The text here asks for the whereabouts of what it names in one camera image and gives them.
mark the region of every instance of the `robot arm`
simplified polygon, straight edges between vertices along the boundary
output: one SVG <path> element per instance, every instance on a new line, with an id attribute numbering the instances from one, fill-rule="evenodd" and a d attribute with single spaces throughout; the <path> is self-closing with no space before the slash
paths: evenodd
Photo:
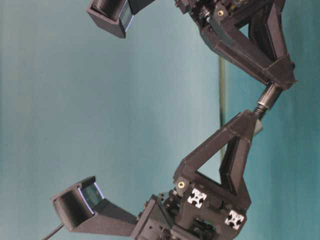
<path id="1" fill-rule="evenodd" d="M 91 0 L 87 12 L 98 27 L 125 38 L 133 15 L 153 1 Z M 174 189 L 167 197 L 152 195 L 137 218 L 106 200 L 94 177 L 53 197 L 58 216 L 71 232 L 135 240 L 232 240 L 247 220 L 251 200 L 243 176 L 252 139 L 266 111 L 296 82 L 281 24 L 285 0 L 175 3 L 189 13 L 212 51 L 267 87 L 254 111 L 239 113 L 181 161 Z M 245 36 L 240 28 L 247 24 Z M 198 169 L 225 145 L 219 184 Z"/>

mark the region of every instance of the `wire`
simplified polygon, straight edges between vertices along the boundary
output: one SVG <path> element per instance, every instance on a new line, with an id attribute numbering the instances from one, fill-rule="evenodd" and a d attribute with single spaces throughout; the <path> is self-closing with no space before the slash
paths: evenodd
<path id="1" fill-rule="evenodd" d="M 47 240 L 49 238 L 51 238 L 53 235 L 55 235 L 60 229 L 62 229 L 64 227 L 64 225 L 61 223 L 55 230 L 53 230 L 50 234 L 48 234 L 47 236 L 45 236 L 44 238 L 42 238 L 42 240 Z"/>

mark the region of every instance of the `screw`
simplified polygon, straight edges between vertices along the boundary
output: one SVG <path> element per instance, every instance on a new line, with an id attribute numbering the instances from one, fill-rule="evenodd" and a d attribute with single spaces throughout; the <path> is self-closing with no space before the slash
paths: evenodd
<path id="1" fill-rule="evenodd" d="M 178 183 L 178 187 L 179 187 L 180 189 L 183 189 L 183 188 L 185 187 L 185 183 L 184 183 L 183 181 L 180 181 L 180 182 Z"/>
<path id="2" fill-rule="evenodd" d="M 225 14 L 224 11 L 222 11 L 222 10 L 219 10 L 219 11 L 218 11 L 218 16 L 219 16 L 219 17 L 222 17 L 224 14 Z"/>

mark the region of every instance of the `teal wall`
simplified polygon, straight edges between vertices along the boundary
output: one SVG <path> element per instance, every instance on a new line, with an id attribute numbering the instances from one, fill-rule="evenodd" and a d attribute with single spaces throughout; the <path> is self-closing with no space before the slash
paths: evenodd
<path id="1" fill-rule="evenodd" d="M 138 214 L 219 128 L 218 58 L 173 0 L 137 15 L 126 40 L 88 5 L 0 0 L 0 239 L 44 237 L 60 224 L 49 198 L 92 175 Z"/>
<path id="2" fill-rule="evenodd" d="M 288 0 L 283 27 L 299 82 L 263 119 L 245 170 L 252 199 L 239 240 L 320 239 L 320 2 Z M 226 65 L 226 119 L 253 110 L 264 86 Z"/>

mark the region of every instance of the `silver cylinder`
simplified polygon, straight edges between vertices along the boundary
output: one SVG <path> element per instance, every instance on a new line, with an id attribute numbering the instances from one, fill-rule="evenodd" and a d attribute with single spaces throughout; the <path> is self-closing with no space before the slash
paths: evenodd
<path id="1" fill-rule="evenodd" d="M 276 103 L 282 91 L 282 88 L 278 87 L 275 83 L 271 83 L 264 90 L 257 103 L 270 110 Z"/>

